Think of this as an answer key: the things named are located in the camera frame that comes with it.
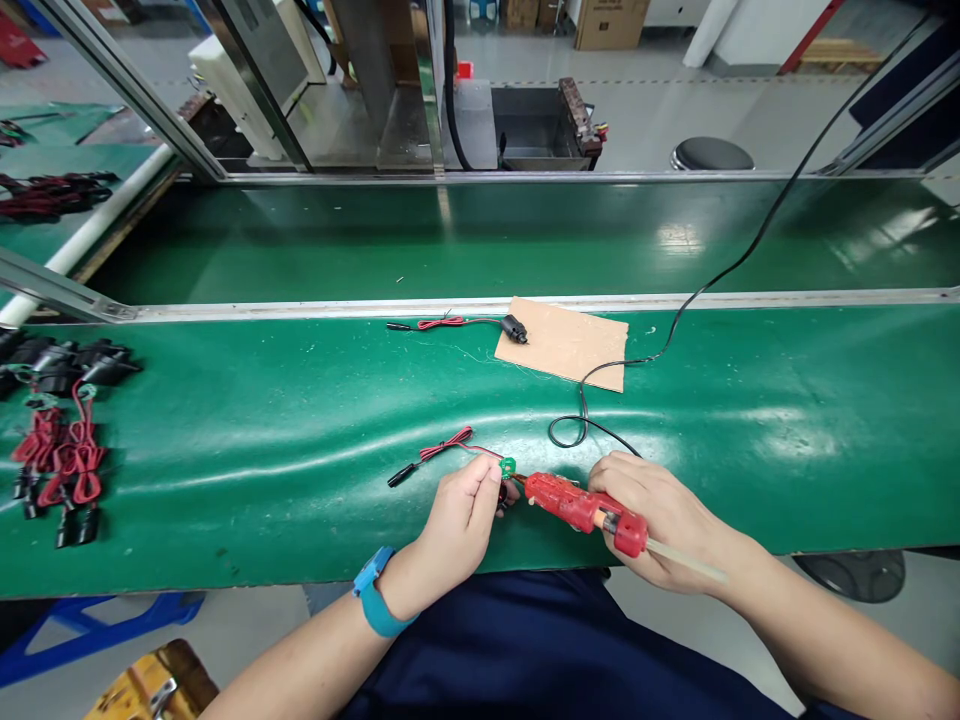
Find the cardboard box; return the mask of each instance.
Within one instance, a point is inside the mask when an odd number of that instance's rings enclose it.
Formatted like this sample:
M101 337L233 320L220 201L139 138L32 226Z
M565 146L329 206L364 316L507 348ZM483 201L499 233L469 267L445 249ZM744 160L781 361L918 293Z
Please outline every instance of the cardboard box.
M640 42L650 0L583 0L577 50L629 50Z
M143 9L136 0L83 0L83 4L107 27L136 25L143 19Z
M507 30L537 27L540 0L500 0L500 24Z

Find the black cable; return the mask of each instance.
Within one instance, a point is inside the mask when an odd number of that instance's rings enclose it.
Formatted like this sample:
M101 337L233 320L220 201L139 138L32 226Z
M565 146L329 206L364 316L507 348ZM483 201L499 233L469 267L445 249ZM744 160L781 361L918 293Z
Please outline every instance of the black cable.
M467 162L463 154L463 145L460 144L460 132L457 130L457 118L453 112L453 67L454 31L453 31L453 0L443 0L444 38L443 38L443 99L447 106L447 125L450 127L450 140L453 141L453 150L457 153L460 167L465 171L472 171L473 166Z
M590 419L590 413L587 409L587 396L584 393L584 386L587 380L589 380L590 376L593 375L595 372L599 370L603 370L604 368L615 367L617 365L623 365L623 366L640 365L642 363L653 362L654 360L662 356L667 351L667 348L670 347L670 343L673 342L673 335L677 331L677 325L680 322L680 317L683 315L684 311L690 306L690 303L692 303L694 300L700 297L702 293L706 292L707 290L712 288L714 285L716 285L718 282L723 280L723 278L725 278L727 275L732 273L738 267L743 265L743 263L747 261L747 258L749 258L753 254L753 251L757 249L757 246L760 244L760 241L763 239L763 236L766 234L767 228L770 227L770 223L773 222L773 218L777 214L777 211L780 209L780 206L783 205L783 201L786 199L787 194L790 192L791 188L793 188L793 186L796 184L797 179L800 177L800 173L803 172L803 168L806 167L806 164L810 160L810 157L813 155L817 147L820 145L820 141L823 140L826 134L830 131L830 128L833 127L833 124L840 118L840 116L843 115L844 112L846 112L847 108L850 107L851 103L853 103L853 101L860 96L861 92L863 92L863 90L870 84L870 82L877 76L877 74L880 73L883 70L883 68L885 68L890 63L890 61L893 60L893 58L900 53L903 47L908 42L910 42L910 39L927 22L929 18L930 18L930 11L928 10L924 14L924 16L920 19L920 21L913 26L910 32L908 32L904 36L903 40L900 41L900 43L893 49L893 51L889 55L887 55L886 59L882 63L880 63L873 70L873 72L871 72L866 77L863 83L861 83L860 86L850 95L850 97L847 98L846 102L844 102L843 105L840 106L840 109L837 110L836 113L834 113L833 117L830 118L829 122L827 122L823 130L820 131L820 134L817 136L817 139L813 141L813 144L810 146L810 149L807 150L806 154L803 156L803 159L800 161L800 164L797 166L797 169L793 171L793 175L790 176L790 179L787 180L786 185L783 186L783 189L780 191L780 194L777 195L776 200L773 201L773 204L770 206L770 210L767 211L767 216L763 219L763 223L761 223L760 225L760 229L757 230L757 234L753 238L753 242L750 243L750 246L746 249L743 255L741 255L737 259L737 261L734 262L732 265L722 270L712 279L708 280L699 290L694 292L690 297L688 297L686 300L683 301L683 304L680 306L680 309L677 310L677 314L673 316L673 322L670 324L670 332L667 334L667 340L663 344L663 347L660 348L660 352L656 353L655 355L650 355L645 358L638 358L636 360L615 360L614 362L604 363L603 365L598 365L593 370L591 370L586 375L584 375L583 380L580 381L580 414L579 415L563 415L561 417L556 418L552 423L550 423L550 427L547 430L547 435L550 438L550 442L552 442L557 447L562 447L562 448L576 447L577 445L579 445L580 443L582 443L584 440L587 439L588 428L590 425L592 425L598 430L605 432L614 440L617 440L618 442L620 442L621 445L623 445L625 448L627 448L627 450L629 450L631 453L633 453L637 457L642 457L640 453L638 453L633 448L633 446L630 445L630 443L626 442L623 438L621 438L619 435L614 433L612 430L605 428L603 425L597 422L594 422L593 420ZM562 420L576 420L581 424L580 434L577 436L577 439L574 440L572 443L560 442L557 439L556 434L554 433L554 427L558 422Z
M327 44L327 52L330 53L330 69L327 70L327 75L336 75L337 73L337 59L333 56L333 51L330 49L330 46L333 45L333 40L330 39L330 36L327 35L326 29L324 29L321 22L317 19L316 15L310 12L310 8L307 7L307 4L304 0L293 0L300 12L303 13L303 16L307 19L307 22L313 25L313 29L317 31L323 41ZM343 69L343 74L348 75L347 69Z

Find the green workbench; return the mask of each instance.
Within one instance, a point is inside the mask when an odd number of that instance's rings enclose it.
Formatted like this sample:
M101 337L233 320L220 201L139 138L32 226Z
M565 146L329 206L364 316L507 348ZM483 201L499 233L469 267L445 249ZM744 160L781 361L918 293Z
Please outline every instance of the green workbench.
M618 319L636 355L670 315ZM5 597L345 580L380 545L416 537L437 481L467 454L386 481L464 425L521 472L585 480L616 448L598 433L551 445L547 424L575 411L575 385L495 360L483 325L409 335L267 320L109 336L146 370L98 398L113 448L103 536L54 550L56 515L28 522L5 499ZM623 395L588 392L596 418L773 552L945 545L960 542L958 353L956 306L692 311L667 355L627 370ZM4 457L28 419L8 406ZM3 472L12 479L12 463ZM483 569L609 560L598 537L519 504Z
M801 187L788 205L806 197L817 212L787 207L718 289L956 284L949 208L915 183L848 182ZM138 303L683 292L742 251L777 185L556 187L449 188L442 202L431 188L178 188L93 284ZM671 314L616 317L635 356L659 349ZM521 472L584 480L615 449L599 433L551 445L546 427L576 411L576 386L496 360L488 326L50 332L106 335L146 370L98 397L112 448L102 538L56 551L56 517L27 522L5 500L3 597L348 579L380 545L416 537L466 453L396 489L386 480L464 425ZM622 395L588 392L598 420L772 552L948 545L960 543L958 353L955 304L694 309L663 358L627 369ZM7 457L29 416L4 410ZM12 463L2 471L12 481ZM609 560L596 535L521 504L498 521L482 569Z

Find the white machine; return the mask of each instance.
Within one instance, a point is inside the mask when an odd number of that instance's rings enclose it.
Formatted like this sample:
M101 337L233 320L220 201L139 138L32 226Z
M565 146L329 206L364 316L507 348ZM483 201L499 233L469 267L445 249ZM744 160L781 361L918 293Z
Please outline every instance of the white machine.
M282 99L277 98L280 109L288 113L308 84L325 84L327 80L296 3L293 0L274 0L274 5L296 53L290 51L289 44L275 46L270 57L271 63L288 77L302 76L289 95ZM280 143L274 137L270 124L257 107L253 95L217 36L208 37L191 50L189 55L197 74L230 113L240 132L253 147L254 153L269 160L281 160L284 154Z

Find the blue chair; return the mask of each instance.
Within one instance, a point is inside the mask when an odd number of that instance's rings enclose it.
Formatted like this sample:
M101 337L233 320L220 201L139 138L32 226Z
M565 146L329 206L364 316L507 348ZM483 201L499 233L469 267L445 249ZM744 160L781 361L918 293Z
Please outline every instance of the blue chair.
M163 593L137 617L109 624L87 615L84 610L112 600L114 595L89 598L64 598L40 618L19 640L0 654L0 688L45 673L87 655L140 637L174 623L186 625L203 604L203 595L186 597L186 593ZM53 647L27 653L30 643L47 621L56 622L79 633Z

